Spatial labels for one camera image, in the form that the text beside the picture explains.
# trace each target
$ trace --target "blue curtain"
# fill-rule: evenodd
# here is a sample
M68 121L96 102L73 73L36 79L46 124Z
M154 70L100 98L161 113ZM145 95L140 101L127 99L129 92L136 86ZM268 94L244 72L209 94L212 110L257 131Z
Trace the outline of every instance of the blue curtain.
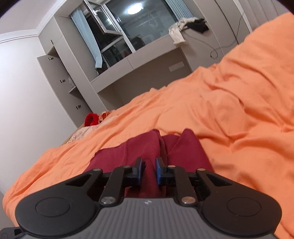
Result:
M96 63L96 68L102 67L102 56L95 37L89 27L89 24L80 8L77 8L72 14L71 18L90 49Z
M183 0L165 0L178 20L194 17Z

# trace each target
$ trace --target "maroon garment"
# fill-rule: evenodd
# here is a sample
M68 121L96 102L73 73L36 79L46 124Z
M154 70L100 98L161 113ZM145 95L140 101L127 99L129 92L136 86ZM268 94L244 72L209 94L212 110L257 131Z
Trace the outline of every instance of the maroon garment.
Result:
M137 157L142 158L146 168L141 188L126 188L125 196L128 197L165 197L166 187L157 186L155 163L157 157L162 157L165 165L181 166L187 172L195 172L197 168L213 171L199 139L191 130L185 129L181 136L163 137L158 130L151 130L117 147L102 149L91 159L85 172L94 168L111 172L119 166L133 166Z

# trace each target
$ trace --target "orange blanket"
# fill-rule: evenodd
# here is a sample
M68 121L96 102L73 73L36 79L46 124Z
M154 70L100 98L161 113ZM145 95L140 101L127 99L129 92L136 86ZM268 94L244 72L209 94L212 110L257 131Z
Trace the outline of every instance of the orange blanket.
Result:
M159 129L190 128L218 174L267 193L283 209L276 234L294 237L294 16L264 24L222 61L151 89L112 112L81 140L45 152L7 191L14 210L25 196L82 173L95 152Z

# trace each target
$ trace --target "ceiling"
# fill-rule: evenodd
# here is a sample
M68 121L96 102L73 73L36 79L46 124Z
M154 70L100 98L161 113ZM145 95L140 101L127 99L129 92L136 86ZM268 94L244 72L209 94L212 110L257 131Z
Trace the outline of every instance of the ceiling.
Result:
M36 29L58 0L20 0L0 18L0 34Z

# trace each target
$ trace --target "metal screw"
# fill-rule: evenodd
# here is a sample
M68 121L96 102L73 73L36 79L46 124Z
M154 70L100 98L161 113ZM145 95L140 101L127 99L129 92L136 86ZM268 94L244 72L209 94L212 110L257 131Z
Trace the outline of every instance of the metal screw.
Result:
M196 202L196 199L193 198L193 197L183 197L183 198L181 199L181 201L182 201L182 203L184 203L184 204L192 204L192 203Z
M103 197L101 199L101 202L103 204L113 204L113 203L115 203L115 198L114 197Z

